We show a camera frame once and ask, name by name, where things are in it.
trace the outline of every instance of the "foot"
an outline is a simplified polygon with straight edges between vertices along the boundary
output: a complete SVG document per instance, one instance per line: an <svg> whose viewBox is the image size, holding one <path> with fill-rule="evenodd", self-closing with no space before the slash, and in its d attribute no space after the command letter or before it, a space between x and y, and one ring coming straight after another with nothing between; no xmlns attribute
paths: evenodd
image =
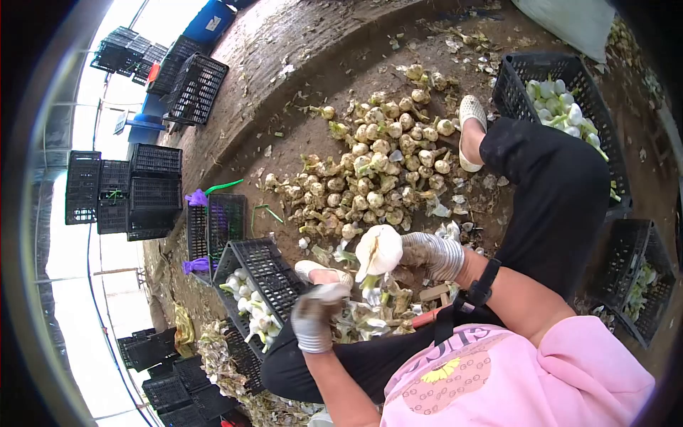
<svg viewBox="0 0 683 427"><path fill-rule="evenodd" d="M319 284L343 284L349 289L353 286L353 277L334 268L327 268L317 262L302 260L294 265L294 271L299 278L307 283Z"/></svg>
<svg viewBox="0 0 683 427"><path fill-rule="evenodd" d="M482 168L484 161L479 154L481 145L486 134L486 113L484 108L472 95L466 95L460 102L460 166L468 172L477 172Z"/></svg>
<svg viewBox="0 0 683 427"><path fill-rule="evenodd" d="M465 120L462 125L462 153L470 163L474 165L483 165L484 161L479 154L479 146L484 140L486 133L484 127L479 120L471 117Z"/></svg>

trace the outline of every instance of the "forearm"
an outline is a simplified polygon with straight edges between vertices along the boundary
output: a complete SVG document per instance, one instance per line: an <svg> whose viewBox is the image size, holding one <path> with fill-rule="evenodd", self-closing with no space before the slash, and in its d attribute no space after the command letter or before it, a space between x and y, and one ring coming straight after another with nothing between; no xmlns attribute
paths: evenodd
<svg viewBox="0 0 683 427"><path fill-rule="evenodd" d="M303 356L337 427L379 426L380 415L375 405L353 381L337 355L304 352Z"/></svg>
<svg viewBox="0 0 683 427"><path fill-rule="evenodd" d="M469 289L473 280L479 280L487 263L485 257L466 249L465 261L456 282ZM537 347L553 325L576 315L557 293L510 268L499 270L491 291L486 305L510 331L527 338Z"/></svg>

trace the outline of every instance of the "gray knit glove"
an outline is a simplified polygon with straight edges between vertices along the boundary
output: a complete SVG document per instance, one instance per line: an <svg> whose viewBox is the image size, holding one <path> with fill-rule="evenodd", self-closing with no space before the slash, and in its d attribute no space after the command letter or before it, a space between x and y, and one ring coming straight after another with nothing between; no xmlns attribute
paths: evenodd
<svg viewBox="0 0 683 427"><path fill-rule="evenodd" d="M318 285L299 298L292 310L292 329L301 351L325 353L332 350L330 317L342 308L352 285L352 279Z"/></svg>
<svg viewBox="0 0 683 427"><path fill-rule="evenodd" d="M456 280L465 260L464 249L458 241L420 232L404 234L401 240L401 264L424 266L427 269L427 278L431 280Z"/></svg>

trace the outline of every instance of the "black pants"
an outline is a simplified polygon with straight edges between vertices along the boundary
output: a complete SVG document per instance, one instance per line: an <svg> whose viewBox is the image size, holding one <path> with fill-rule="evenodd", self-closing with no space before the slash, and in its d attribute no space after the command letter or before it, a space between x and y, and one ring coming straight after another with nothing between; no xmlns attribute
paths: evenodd
<svg viewBox="0 0 683 427"><path fill-rule="evenodd" d="M488 131L479 153L489 168L517 186L496 258L568 299L607 211L607 164L588 143L560 130L507 118ZM472 316L463 323L500 323L496 316L487 317ZM394 372L433 341L431 324L408 335L339 344L334 351L349 375L381 403ZM278 396L322 403L289 322L268 352L261 375Z"/></svg>

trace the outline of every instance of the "black wristband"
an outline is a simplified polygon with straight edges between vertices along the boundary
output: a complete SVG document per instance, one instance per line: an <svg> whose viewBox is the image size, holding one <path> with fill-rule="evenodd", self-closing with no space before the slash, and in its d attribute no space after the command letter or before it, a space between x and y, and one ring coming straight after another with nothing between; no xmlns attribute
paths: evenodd
<svg viewBox="0 0 683 427"><path fill-rule="evenodd" d="M491 285L501 268L501 262L496 258L491 258L479 280L475 280L467 291L467 299L475 307L483 307L491 297Z"/></svg>

